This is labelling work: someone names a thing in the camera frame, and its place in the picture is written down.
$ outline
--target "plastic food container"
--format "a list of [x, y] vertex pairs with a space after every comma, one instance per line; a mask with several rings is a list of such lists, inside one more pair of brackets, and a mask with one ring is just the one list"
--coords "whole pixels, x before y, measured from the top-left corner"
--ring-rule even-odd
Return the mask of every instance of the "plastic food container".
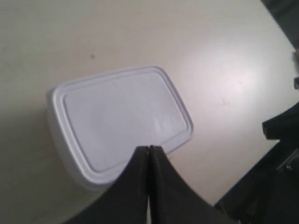
[[158, 67], [116, 71], [62, 83], [47, 92], [57, 151], [88, 190], [113, 182], [137, 146], [169, 153], [193, 133], [190, 116]]

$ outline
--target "table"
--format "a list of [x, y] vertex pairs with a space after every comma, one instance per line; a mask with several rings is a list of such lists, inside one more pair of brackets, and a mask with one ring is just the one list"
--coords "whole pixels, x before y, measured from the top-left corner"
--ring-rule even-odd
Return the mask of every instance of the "table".
[[214, 204], [275, 144], [261, 123], [298, 101], [293, 51], [259, 0], [1, 1], [0, 223], [60, 223], [101, 194], [77, 186], [55, 151], [53, 85], [165, 69], [195, 127], [171, 162]]

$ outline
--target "white lid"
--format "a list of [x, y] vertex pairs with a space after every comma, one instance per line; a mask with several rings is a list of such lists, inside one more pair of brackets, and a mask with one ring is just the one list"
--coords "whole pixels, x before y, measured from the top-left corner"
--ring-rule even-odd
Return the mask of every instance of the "white lid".
[[188, 141], [193, 124], [158, 67], [73, 80], [47, 93], [57, 150], [73, 178], [89, 190], [113, 182], [137, 146], [166, 153]]

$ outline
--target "container lid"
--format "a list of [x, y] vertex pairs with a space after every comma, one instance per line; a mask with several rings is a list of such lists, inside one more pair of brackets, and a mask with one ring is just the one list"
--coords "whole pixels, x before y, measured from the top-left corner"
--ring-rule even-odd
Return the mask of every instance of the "container lid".
[[60, 156], [66, 166], [74, 163], [79, 172], [68, 170], [88, 189], [114, 181], [137, 146], [160, 145], [169, 153], [193, 132], [182, 100], [158, 67], [69, 81], [48, 93], [48, 106], [61, 133], [54, 141], [67, 146], [58, 152], [67, 151]]

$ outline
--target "white plastic container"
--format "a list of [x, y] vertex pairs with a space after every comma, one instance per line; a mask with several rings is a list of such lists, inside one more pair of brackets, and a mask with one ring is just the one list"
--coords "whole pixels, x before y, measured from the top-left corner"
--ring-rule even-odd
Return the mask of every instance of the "white plastic container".
[[166, 73], [158, 67], [72, 80], [47, 93], [49, 126], [75, 181], [88, 190], [113, 182], [137, 146], [169, 153], [193, 124]]

